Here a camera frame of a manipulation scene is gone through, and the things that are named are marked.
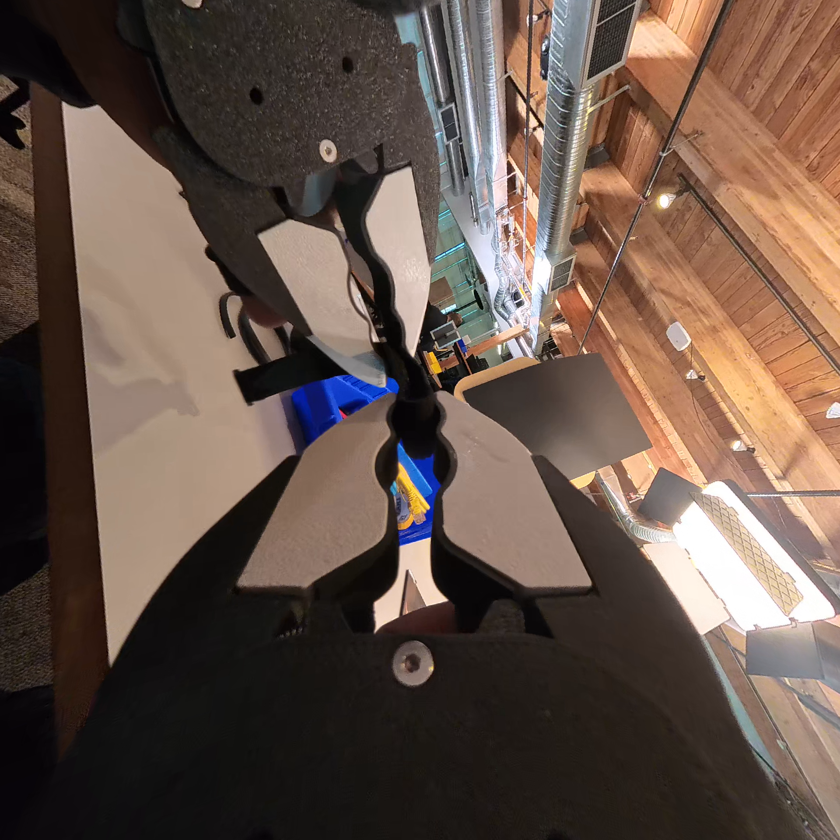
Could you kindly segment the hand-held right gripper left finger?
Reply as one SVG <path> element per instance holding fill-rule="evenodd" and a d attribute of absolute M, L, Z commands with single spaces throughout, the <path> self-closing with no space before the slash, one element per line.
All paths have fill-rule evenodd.
<path fill-rule="evenodd" d="M 299 601 L 377 601 L 396 581 L 394 394 L 339 421 L 300 457 L 238 579 Z"/>

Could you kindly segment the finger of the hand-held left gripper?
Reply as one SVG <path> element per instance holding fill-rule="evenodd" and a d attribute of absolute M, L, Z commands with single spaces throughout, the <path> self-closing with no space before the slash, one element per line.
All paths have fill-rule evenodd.
<path fill-rule="evenodd" d="M 431 269 L 410 164 L 374 179 L 361 230 L 388 330 L 386 341 L 412 358 L 423 327 Z"/>
<path fill-rule="evenodd" d="M 258 240 L 302 315 L 310 343 L 346 374 L 385 387 L 379 340 L 340 234 L 287 219 Z"/>

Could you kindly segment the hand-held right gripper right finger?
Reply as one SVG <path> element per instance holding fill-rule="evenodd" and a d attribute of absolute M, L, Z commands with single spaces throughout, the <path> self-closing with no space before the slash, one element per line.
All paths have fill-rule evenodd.
<path fill-rule="evenodd" d="M 592 578 L 526 446 L 453 395 L 436 398 L 447 470 L 434 511 L 437 588 L 450 601 L 589 592 Z"/>

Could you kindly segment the person's left forearm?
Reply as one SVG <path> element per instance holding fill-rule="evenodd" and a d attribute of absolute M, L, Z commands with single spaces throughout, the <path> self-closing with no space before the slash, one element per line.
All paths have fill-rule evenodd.
<path fill-rule="evenodd" d="M 118 10 L 115 1 L 2 1 L 2 75 L 99 106 L 165 165 L 153 134 L 170 120 L 150 62 L 119 33 Z"/>

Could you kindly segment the person's left hand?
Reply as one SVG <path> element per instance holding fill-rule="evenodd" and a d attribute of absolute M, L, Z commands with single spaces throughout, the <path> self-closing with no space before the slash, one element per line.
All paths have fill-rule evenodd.
<path fill-rule="evenodd" d="M 290 321 L 281 313 L 254 296 L 245 296 L 241 299 L 243 308 L 248 318 L 253 323 L 265 329 L 279 329 Z"/>

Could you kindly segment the person's right hand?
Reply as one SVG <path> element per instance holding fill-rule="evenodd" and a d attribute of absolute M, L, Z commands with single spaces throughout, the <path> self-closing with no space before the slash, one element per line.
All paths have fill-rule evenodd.
<path fill-rule="evenodd" d="M 401 615 L 376 632 L 414 636 L 456 634 L 459 633 L 459 622 L 455 606 L 451 602 L 441 602 Z"/>

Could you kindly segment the large blue plastic bin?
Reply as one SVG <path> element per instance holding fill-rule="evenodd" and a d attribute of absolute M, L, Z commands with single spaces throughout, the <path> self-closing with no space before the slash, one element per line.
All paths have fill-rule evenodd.
<path fill-rule="evenodd" d="M 310 445 L 344 418 L 397 390 L 393 379 L 380 387 L 344 374 L 304 385 L 294 391 L 291 400 L 306 444 Z M 407 545 L 431 537 L 434 502 L 440 484 L 434 475 L 433 456 L 412 457 L 402 444 L 396 452 L 398 470 L 391 493 L 399 542 Z"/>

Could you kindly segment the black flag panel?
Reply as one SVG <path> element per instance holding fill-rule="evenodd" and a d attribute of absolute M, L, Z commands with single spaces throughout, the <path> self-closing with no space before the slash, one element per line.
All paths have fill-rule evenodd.
<path fill-rule="evenodd" d="M 652 447 L 598 353 L 510 360 L 462 378 L 455 396 L 571 480 Z"/>

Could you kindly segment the studio light panel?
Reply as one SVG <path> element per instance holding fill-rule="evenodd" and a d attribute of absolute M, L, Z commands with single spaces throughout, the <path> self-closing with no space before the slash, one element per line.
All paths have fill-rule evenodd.
<path fill-rule="evenodd" d="M 672 528 L 745 635 L 751 676 L 839 691 L 838 571 L 819 571 L 729 480 L 705 489 L 660 469 L 639 506 Z"/>

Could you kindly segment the black ceiling pipe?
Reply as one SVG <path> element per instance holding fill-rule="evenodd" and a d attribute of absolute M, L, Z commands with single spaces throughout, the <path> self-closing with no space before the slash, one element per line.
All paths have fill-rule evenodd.
<path fill-rule="evenodd" d="M 733 5 L 733 1 L 723 1 L 721 4 L 718 15 L 711 28 L 707 41 L 703 46 L 702 51 L 700 52 L 695 69 L 693 70 L 684 95 L 679 103 L 679 107 L 675 113 L 675 117 L 672 119 L 671 124 L 668 127 L 668 131 L 658 151 L 658 156 L 650 170 L 650 173 L 648 174 L 644 190 L 638 197 L 636 211 L 633 214 L 633 217 L 631 219 L 630 224 L 628 225 L 623 240 L 621 241 L 621 244 L 616 249 L 616 254 L 612 265 L 607 273 L 604 287 L 596 300 L 596 303 L 591 312 L 590 320 L 587 323 L 586 328 L 583 332 L 583 337 L 581 339 L 577 354 L 582 354 L 585 349 L 585 343 L 589 338 L 593 326 L 595 325 L 597 316 L 602 307 L 604 299 L 606 298 L 606 294 L 609 291 L 610 286 L 612 285 L 616 271 L 623 260 L 625 250 L 632 239 L 635 228 L 639 222 L 644 208 L 646 207 L 646 205 L 649 204 L 649 201 L 653 195 L 654 187 L 656 185 L 659 173 L 663 168 L 666 158 L 671 154 L 671 152 L 675 148 L 675 138 L 677 132 L 679 131 L 680 125 L 684 117 L 686 116 L 686 112 L 688 110 L 690 102 L 695 94 L 695 91 L 697 90 L 697 87 L 699 86 L 700 79 L 706 67 L 708 66 L 711 54 L 715 48 L 716 43 L 718 42 L 718 39 L 721 35 L 721 31 L 723 30 L 726 24 L 726 21 L 728 19 L 728 16 L 730 15 Z"/>

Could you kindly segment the large silver air duct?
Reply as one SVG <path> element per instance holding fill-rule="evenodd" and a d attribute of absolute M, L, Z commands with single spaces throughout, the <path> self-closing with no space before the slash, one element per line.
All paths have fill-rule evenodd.
<path fill-rule="evenodd" d="M 550 336 L 557 297 L 572 282 L 571 234 L 601 82 L 625 65 L 641 5 L 553 3 L 529 324 L 535 354 Z"/>

